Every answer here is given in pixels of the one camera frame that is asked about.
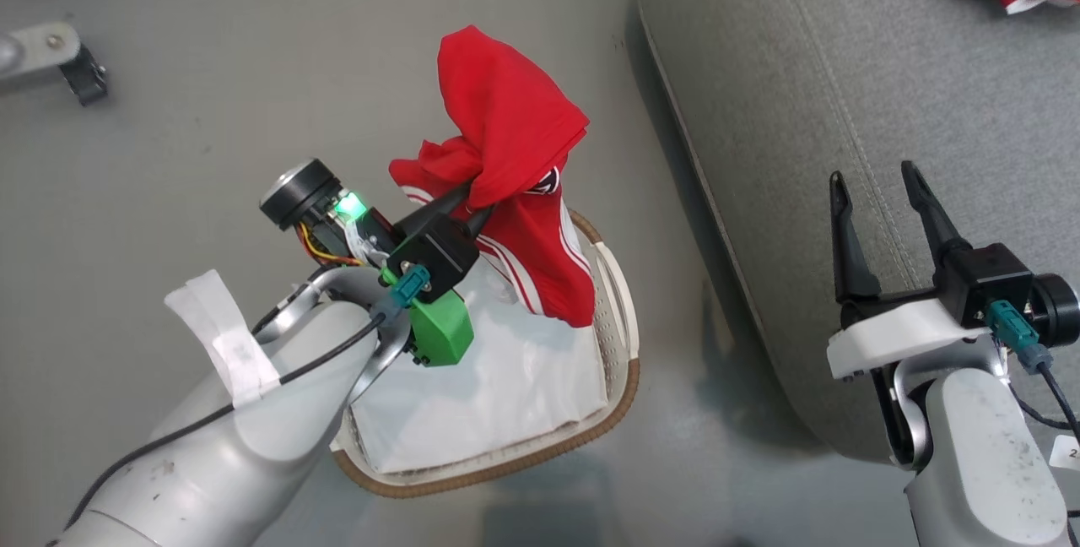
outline gray sofa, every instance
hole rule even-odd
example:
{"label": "gray sofa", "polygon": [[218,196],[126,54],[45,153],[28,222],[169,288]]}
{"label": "gray sofa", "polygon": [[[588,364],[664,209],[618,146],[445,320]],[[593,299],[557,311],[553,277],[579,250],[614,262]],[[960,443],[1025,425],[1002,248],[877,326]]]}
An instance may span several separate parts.
{"label": "gray sofa", "polygon": [[[1080,9],[997,0],[640,0],[699,175],[799,416],[841,454],[889,450],[868,381],[834,382],[827,181],[841,170],[887,291],[932,263],[900,163],[974,245],[1080,283]],[[1080,401],[1080,346],[1055,373]],[[1044,385],[1020,392],[1059,416]],[[1032,427],[1043,450],[1052,431]]]}

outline green 3d-printed part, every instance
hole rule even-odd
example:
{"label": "green 3d-printed part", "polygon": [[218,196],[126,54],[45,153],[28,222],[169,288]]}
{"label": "green 3d-printed part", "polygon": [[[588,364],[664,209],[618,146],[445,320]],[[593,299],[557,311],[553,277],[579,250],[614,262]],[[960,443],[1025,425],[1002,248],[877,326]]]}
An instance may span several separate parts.
{"label": "green 3d-printed part", "polygon": [[[382,279],[393,285],[397,276],[382,267]],[[434,303],[413,301],[408,309],[413,334],[416,336],[417,359],[427,358],[427,365],[456,365],[472,344],[472,322],[461,296],[450,290]]]}

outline black cable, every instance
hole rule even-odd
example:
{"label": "black cable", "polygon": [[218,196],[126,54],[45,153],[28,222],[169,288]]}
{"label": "black cable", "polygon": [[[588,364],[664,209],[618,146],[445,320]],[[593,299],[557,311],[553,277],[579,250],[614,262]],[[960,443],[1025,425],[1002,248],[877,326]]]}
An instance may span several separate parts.
{"label": "black cable", "polygon": [[1077,416],[1072,413],[1072,405],[1069,405],[1067,399],[1065,399],[1065,393],[1062,391],[1062,387],[1057,385],[1057,381],[1054,379],[1053,373],[1050,372],[1050,366],[1045,362],[1038,363],[1035,366],[1042,374],[1042,378],[1047,381],[1047,386],[1050,387],[1050,392],[1054,393],[1054,399],[1057,400],[1057,405],[1062,406],[1062,412],[1065,414],[1065,421],[1069,424],[1069,428],[1072,429],[1072,435],[1076,436],[1077,441],[1080,441],[1080,424],[1077,423]]}
{"label": "black cable", "polygon": [[[355,332],[355,334],[353,334],[352,336],[348,336],[348,338],[343,343],[326,351],[320,357],[313,359],[313,361],[305,363],[300,368],[297,368],[296,370],[282,376],[281,384],[286,385],[288,383],[292,383],[293,381],[299,378],[300,376],[303,376],[308,372],[311,372],[312,370],[319,368],[320,365],[326,363],[327,361],[330,361],[335,357],[343,353],[343,351],[348,350],[349,347],[364,339],[364,337],[370,334],[370,332],[375,328],[381,325],[384,319],[386,319],[384,315],[376,313],[376,316],[373,317],[372,320],[367,322],[367,325],[361,328],[360,332]],[[71,528],[75,524],[75,522],[79,521],[79,518],[82,517],[82,513],[85,511],[86,506],[90,505],[90,502],[94,498],[94,495],[97,494],[97,490],[100,490],[102,486],[105,485],[105,482],[109,481],[109,478],[111,478],[113,473],[122,469],[124,466],[131,464],[133,461],[141,458],[143,456],[150,454],[150,452],[153,452],[154,450],[167,443],[172,443],[187,435],[193,433],[194,431],[198,431],[199,429],[205,427],[206,425],[210,425],[211,423],[213,423],[213,421],[222,418],[233,410],[234,409],[232,408],[231,403],[228,405],[224,405],[218,410],[208,413],[208,415],[195,421],[194,423],[191,423],[186,427],[178,428],[177,430],[170,432],[167,436],[158,438],[146,445],[135,448],[135,450],[125,454],[122,458],[120,458],[120,461],[112,463],[112,465],[109,466],[104,473],[98,476],[97,479],[94,480],[92,485],[90,485],[90,490],[87,490],[86,494],[82,496],[82,499],[79,501],[79,504],[75,508],[75,512],[72,512],[71,517],[68,518],[68,523],[67,525],[65,525],[64,530]]]}
{"label": "black cable", "polygon": [[1020,404],[1020,409],[1022,409],[1024,414],[1030,416],[1035,422],[1042,423],[1050,428],[1061,431],[1067,431],[1071,428],[1065,421],[1057,421],[1056,418],[1048,418],[1043,416],[1037,409],[1031,408],[1030,404],[1022,400],[1022,398],[1020,398],[1020,393],[1016,392],[1016,389],[1014,389],[1012,385],[1009,385],[1009,389],[1013,392],[1013,398],[1016,399],[1016,403]]}
{"label": "black cable", "polygon": [[184,436],[186,436],[188,433],[194,432],[194,431],[197,431],[197,430],[205,427],[206,425],[210,425],[211,423],[213,423],[213,421],[217,421],[217,419],[221,418],[222,416],[225,416],[226,414],[228,414],[230,412],[232,412],[232,404],[231,403],[228,404],[228,405],[224,405],[222,408],[219,408],[218,410],[212,412],[207,416],[204,416],[204,417],[200,418],[199,421],[195,421],[194,423],[191,423],[187,427],[184,427],[184,428],[177,429],[177,430],[175,430],[173,432],[170,432],[167,436],[162,437],[162,438],[158,438],[158,439],[151,441],[150,443],[148,443],[146,445],[143,445],[140,448],[135,448],[135,450],[133,450],[133,451],[129,452],[126,455],[124,455],[123,458],[121,458],[120,461],[117,461],[116,463],[112,463],[112,465],[110,467],[108,467],[108,469],[106,469],[104,473],[102,473],[100,476],[97,476],[97,479],[94,480],[94,482],[92,483],[92,485],[90,485],[90,490],[87,490],[86,494],[84,494],[84,496],[82,496],[82,499],[79,501],[79,505],[77,505],[76,508],[75,508],[75,512],[71,513],[70,518],[68,518],[68,523],[67,523],[67,525],[65,525],[64,530],[67,530],[69,528],[71,528],[75,524],[75,522],[79,521],[79,518],[82,517],[82,513],[83,513],[83,511],[85,511],[86,506],[90,505],[90,501],[92,501],[92,498],[94,497],[94,495],[97,494],[97,490],[100,490],[102,486],[105,485],[105,482],[109,481],[109,478],[111,478],[113,473],[116,473],[117,471],[119,471],[125,465],[129,465],[132,461],[135,461],[136,458],[140,458],[140,457],[145,456],[146,454],[150,454],[151,451],[154,451],[154,450],[157,450],[157,449],[165,445],[166,443],[170,443],[172,441],[176,441],[176,440],[180,439],[181,437],[184,437]]}

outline laundry basket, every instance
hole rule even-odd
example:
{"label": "laundry basket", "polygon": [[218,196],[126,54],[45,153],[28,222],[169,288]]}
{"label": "laundry basket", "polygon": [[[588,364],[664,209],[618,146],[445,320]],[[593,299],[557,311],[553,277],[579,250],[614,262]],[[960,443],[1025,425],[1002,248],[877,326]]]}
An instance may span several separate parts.
{"label": "laundry basket", "polygon": [[637,392],[637,318],[630,290],[615,256],[604,245],[593,225],[578,212],[570,217],[593,271],[596,311],[593,329],[604,363],[608,403],[582,421],[568,423],[542,436],[474,456],[458,463],[396,473],[380,473],[367,463],[361,445],[361,428],[346,408],[341,428],[330,444],[338,466],[354,482],[370,492],[392,498],[413,498],[485,482],[516,473],[597,439],[622,421]]}

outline seam stitching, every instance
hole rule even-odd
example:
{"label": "seam stitching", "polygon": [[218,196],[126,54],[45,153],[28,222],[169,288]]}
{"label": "seam stitching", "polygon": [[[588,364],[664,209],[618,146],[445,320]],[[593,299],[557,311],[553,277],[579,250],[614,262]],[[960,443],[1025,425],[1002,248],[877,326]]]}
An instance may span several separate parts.
{"label": "seam stitching", "polygon": [[874,170],[870,169],[869,160],[867,160],[866,154],[860,143],[859,133],[851,119],[851,114],[848,111],[847,104],[845,103],[843,96],[840,94],[839,85],[836,82],[836,75],[833,71],[833,67],[829,65],[828,59],[825,57],[825,51],[821,48],[818,35],[814,31],[813,25],[810,23],[810,15],[802,5],[802,0],[793,1],[799,13],[800,23],[806,31],[807,38],[809,39],[814,57],[818,59],[819,66],[821,66],[824,70],[826,84],[823,86],[826,88],[825,97],[833,107],[833,118],[848,134],[847,142],[849,144],[846,145],[848,147],[848,156],[855,163],[859,171],[862,172],[862,177],[860,179],[864,183],[863,194],[870,202],[872,213],[878,224],[878,228],[892,242],[892,245],[890,245],[890,255],[892,256],[892,262],[900,270],[901,278],[904,280],[907,288],[914,288],[915,271],[912,266],[912,258],[907,254],[906,248],[900,240],[899,228],[896,227],[896,223],[893,221],[891,212],[889,212],[889,208],[885,203],[885,196],[881,194],[881,188],[878,186],[877,178],[874,176]]}

